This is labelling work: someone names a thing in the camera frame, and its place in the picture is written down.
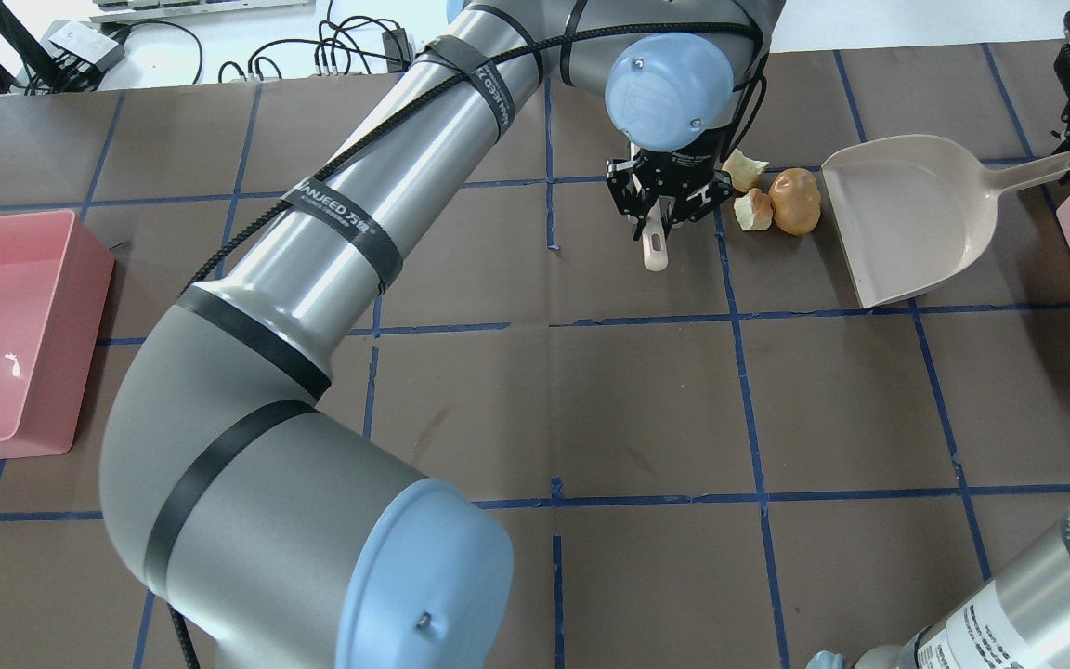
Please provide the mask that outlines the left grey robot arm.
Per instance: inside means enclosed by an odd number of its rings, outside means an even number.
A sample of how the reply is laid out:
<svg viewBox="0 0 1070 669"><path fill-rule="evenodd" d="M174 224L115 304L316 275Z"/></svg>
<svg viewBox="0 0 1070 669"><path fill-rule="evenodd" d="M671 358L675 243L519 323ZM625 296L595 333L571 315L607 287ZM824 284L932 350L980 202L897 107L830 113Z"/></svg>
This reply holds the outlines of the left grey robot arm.
<svg viewBox="0 0 1070 669"><path fill-rule="evenodd" d="M192 275L103 432L116 554L184 668L482 668L510 596L502 524L324 414L331 361L548 77L632 93L638 148L725 147L781 1L450 1L324 166Z"/></svg>

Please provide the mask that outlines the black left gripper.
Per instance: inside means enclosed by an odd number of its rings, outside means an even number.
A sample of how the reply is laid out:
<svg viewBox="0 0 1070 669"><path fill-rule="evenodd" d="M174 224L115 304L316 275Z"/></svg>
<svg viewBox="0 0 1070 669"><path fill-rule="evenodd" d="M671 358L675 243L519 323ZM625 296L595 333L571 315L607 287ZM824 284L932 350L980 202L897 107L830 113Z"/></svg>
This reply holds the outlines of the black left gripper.
<svg viewBox="0 0 1070 669"><path fill-rule="evenodd" d="M620 214L633 221L636 242L654 206L668 234L684 221L710 215L734 195L730 174L716 165L722 145L720 139L697 139L676 150L637 149L632 157L607 161L608 193Z"/></svg>

